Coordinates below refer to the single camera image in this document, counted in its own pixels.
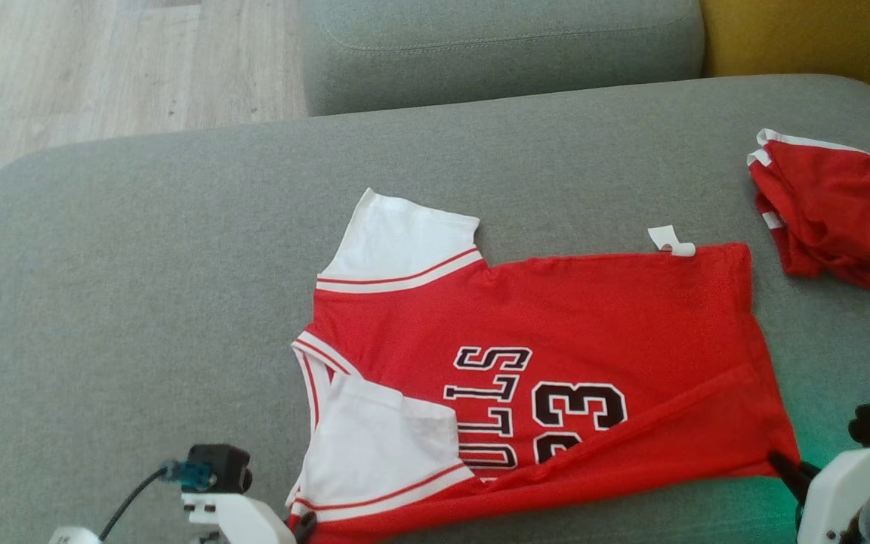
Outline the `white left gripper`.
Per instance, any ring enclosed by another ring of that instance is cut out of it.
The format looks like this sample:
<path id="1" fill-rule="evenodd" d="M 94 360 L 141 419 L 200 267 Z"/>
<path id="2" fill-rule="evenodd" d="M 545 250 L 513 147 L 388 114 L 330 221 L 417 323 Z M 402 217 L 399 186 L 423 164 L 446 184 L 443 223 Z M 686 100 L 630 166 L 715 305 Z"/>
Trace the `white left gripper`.
<path id="1" fill-rule="evenodd" d="M 317 527 L 314 511 L 292 515 L 292 530 L 265 502 L 241 493 L 182 493 L 191 524 L 207 527 L 191 543 L 307 543 Z"/>

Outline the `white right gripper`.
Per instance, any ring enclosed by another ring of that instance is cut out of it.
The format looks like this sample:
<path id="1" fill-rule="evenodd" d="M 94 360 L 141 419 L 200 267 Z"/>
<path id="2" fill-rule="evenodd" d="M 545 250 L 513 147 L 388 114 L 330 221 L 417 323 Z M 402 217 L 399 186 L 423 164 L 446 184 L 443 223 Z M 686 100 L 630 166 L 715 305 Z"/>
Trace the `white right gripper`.
<path id="1" fill-rule="evenodd" d="M 804 513 L 798 543 L 870 543 L 870 448 L 839 454 L 822 470 L 778 451 L 771 467 Z"/>

